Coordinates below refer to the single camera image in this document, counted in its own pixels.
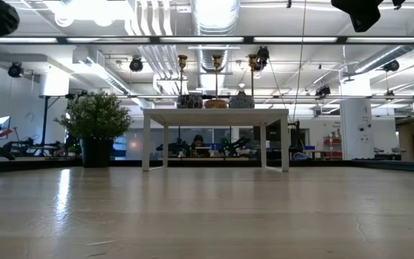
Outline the red storage shelf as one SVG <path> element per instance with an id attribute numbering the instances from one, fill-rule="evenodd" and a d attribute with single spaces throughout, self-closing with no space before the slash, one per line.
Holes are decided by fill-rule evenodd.
<path id="1" fill-rule="evenodd" d="M 324 137 L 323 138 L 323 158 L 325 160 L 341 160 L 342 154 L 342 143 L 340 137 Z"/>

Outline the white computer monitor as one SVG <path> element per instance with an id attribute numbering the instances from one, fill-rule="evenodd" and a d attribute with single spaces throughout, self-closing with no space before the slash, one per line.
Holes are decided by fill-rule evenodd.
<path id="1" fill-rule="evenodd" d="M 12 133 L 10 130 L 11 117 L 0 117 L 0 140 L 5 140 Z"/>

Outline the blue white patterned candle tin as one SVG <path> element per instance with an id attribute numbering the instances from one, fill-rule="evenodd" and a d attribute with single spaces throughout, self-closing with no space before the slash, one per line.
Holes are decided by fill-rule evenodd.
<path id="1" fill-rule="evenodd" d="M 245 91 L 240 90 L 235 96 L 229 99 L 230 109 L 253 109 L 254 108 L 254 97 L 246 95 Z"/>

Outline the black table edge rail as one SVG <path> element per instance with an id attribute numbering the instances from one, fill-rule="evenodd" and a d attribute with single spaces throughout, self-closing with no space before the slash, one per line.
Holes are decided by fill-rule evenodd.
<path id="1" fill-rule="evenodd" d="M 190 168 L 258 168 L 261 163 L 256 160 L 171 160 L 170 167 Z M 0 172 L 30 171 L 48 168 L 81 167 L 82 160 L 0 160 Z M 414 162 L 397 160 L 304 160 L 290 161 L 290 167 L 357 167 L 376 168 L 393 171 L 414 172 Z"/>

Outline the white round column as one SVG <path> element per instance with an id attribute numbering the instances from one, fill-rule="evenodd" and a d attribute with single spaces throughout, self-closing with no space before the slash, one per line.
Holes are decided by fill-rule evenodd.
<path id="1" fill-rule="evenodd" d="M 344 99 L 341 109 L 341 143 L 344 160 L 374 157 L 372 109 L 369 99 Z"/>

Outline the green plant in black pot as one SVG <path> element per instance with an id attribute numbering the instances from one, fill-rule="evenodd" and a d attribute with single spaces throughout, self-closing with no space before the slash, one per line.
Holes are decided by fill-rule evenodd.
<path id="1" fill-rule="evenodd" d="M 79 141 L 85 168 L 108 167 L 114 140 L 132 124 L 129 110 L 118 96 L 103 91 L 75 95 L 54 121 Z"/>

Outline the brass candlestick holder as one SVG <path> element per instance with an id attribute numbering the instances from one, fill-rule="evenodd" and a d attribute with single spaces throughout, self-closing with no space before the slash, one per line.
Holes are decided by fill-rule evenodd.
<path id="1" fill-rule="evenodd" d="M 180 67 L 180 90 L 179 93 L 182 96 L 183 95 L 183 72 L 184 72 L 184 68 L 186 67 L 186 60 L 188 59 L 188 57 L 186 55 L 179 55 L 178 56 L 178 65 Z"/>
<path id="2" fill-rule="evenodd" d="M 214 73 L 215 73 L 215 97 L 216 99 L 219 98 L 218 71 L 219 71 L 219 67 L 221 66 L 221 59 L 222 59 L 221 55 L 212 55 Z"/>
<path id="3" fill-rule="evenodd" d="M 254 72 L 257 67 L 257 54 L 248 54 L 249 58 L 249 67 L 250 67 L 250 73 L 251 73 L 251 95 L 254 96 Z"/>

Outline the person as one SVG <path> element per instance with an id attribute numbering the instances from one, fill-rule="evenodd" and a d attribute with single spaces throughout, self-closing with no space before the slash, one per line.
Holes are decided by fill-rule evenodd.
<path id="1" fill-rule="evenodd" d="M 192 143 L 193 155 L 196 157 L 208 157 L 209 153 L 204 149 L 203 137 L 201 135 L 196 135 Z"/>

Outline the black ceiling spotlight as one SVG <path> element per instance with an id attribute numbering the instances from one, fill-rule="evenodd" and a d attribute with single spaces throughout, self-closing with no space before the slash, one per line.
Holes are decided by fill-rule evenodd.
<path id="1" fill-rule="evenodd" d="M 397 60 L 393 60 L 387 64 L 385 64 L 382 69 L 386 72 L 395 72 L 398 71 L 400 68 L 400 64 Z"/>
<path id="2" fill-rule="evenodd" d="M 129 64 L 129 69 L 132 72 L 140 72 L 143 69 L 142 58 L 140 56 L 133 56 L 132 61 Z"/>
<path id="3" fill-rule="evenodd" d="M 260 46 L 257 52 L 257 66 L 256 71 L 262 71 L 267 66 L 267 61 L 270 58 L 269 50 L 267 46 Z"/>
<path id="4" fill-rule="evenodd" d="M 13 62 L 8 69 L 8 75 L 12 78 L 21 78 L 24 76 L 24 69 L 21 62 Z"/>

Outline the orange patterned candle tin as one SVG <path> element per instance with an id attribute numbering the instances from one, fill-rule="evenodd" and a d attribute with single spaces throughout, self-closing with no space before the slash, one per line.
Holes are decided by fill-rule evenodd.
<path id="1" fill-rule="evenodd" d="M 210 99 L 205 101 L 204 106 L 206 109 L 226 109 L 228 104 L 224 100 Z"/>

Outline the white perforated riser shelf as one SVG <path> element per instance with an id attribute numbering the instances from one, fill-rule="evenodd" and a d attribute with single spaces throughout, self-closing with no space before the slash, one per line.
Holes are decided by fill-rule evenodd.
<path id="1" fill-rule="evenodd" d="M 142 170 L 151 171 L 150 167 L 150 133 L 151 122 L 163 126 L 163 162 L 168 167 L 168 135 L 170 127 L 223 127 L 254 126 L 260 127 L 261 166 L 267 167 L 266 126 L 280 122 L 281 171 L 288 172 L 289 134 L 287 109 L 145 109 L 143 111 Z"/>

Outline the dark red floral candle tin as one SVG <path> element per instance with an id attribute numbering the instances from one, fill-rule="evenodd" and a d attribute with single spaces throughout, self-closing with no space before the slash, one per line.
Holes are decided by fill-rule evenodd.
<path id="1" fill-rule="evenodd" d="M 195 94 L 181 95 L 177 99 L 176 106 L 178 109 L 202 109 L 203 98 Z"/>

